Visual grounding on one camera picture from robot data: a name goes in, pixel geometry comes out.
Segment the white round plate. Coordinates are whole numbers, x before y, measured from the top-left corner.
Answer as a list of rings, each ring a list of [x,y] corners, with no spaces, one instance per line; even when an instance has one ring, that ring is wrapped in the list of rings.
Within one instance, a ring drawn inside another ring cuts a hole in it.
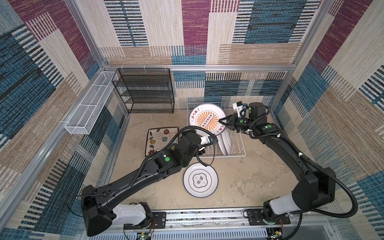
[[[230,156],[233,153],[234,145],[232,144],[230,134],[227,130],[217,135],[220,150],[224,156]]]
[[[200,163],[189,166],[183,175],[185,190],[195,198],[207,198],[218,188],[219,177],[212,167]]]
[[[200,104],[190,111],[188,123],[204,128],[215,135],[220,135],[226,127],[219,120],[226,116],[226,112],[218,105]]]

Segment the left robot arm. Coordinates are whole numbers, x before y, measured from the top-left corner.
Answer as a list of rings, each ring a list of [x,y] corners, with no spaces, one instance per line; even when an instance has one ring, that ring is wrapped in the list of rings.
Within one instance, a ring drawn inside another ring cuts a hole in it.
[[[81,193],[81,208],[88,237],[101,234],[112,225],[131,225],[139,229],[149,227],[153,214],[149,205],[140,202],[122,206],[121,202],[141,189],[176,174],[189,165],[203,148],[217,143],[216,135],[203,129],[187,126],[162,150],[147,156],[140,167],[128,175],[104,186],[88,185]]]

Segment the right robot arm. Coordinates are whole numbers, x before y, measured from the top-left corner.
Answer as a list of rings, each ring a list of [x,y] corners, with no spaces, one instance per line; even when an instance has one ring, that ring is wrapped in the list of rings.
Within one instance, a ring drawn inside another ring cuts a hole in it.
[[[229,130],[248,134],[272,149],[290,168],[298,180],[290,194],[266,201],[262,216],[266,223],[273,223],[287,213],[305,213],[331,203],[335,199],[336,174],[330,169],[311,166],[303,160],[303,154],[296,150],[282,130],[268,123],[270,110],[262,103],[242,102],[234,104],[235,113],[219,119]]]

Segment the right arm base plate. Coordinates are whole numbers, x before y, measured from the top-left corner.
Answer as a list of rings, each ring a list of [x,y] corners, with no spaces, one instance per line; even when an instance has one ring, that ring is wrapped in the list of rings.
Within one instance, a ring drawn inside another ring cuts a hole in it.
[[[266,225],[289,225],[291,220],[288,214],[275,215],[263,208],[245,209],[243,210],[245,217],[251,226],[266,226]]]

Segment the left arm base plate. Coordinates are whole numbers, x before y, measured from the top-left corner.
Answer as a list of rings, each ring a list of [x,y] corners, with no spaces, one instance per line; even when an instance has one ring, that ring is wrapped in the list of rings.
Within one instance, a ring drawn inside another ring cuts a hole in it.
[[[124,224],[124,230],[164,229],[166,227],[166,220],[166,212],[152,212],[152,217],[146,218],[139,225]]]

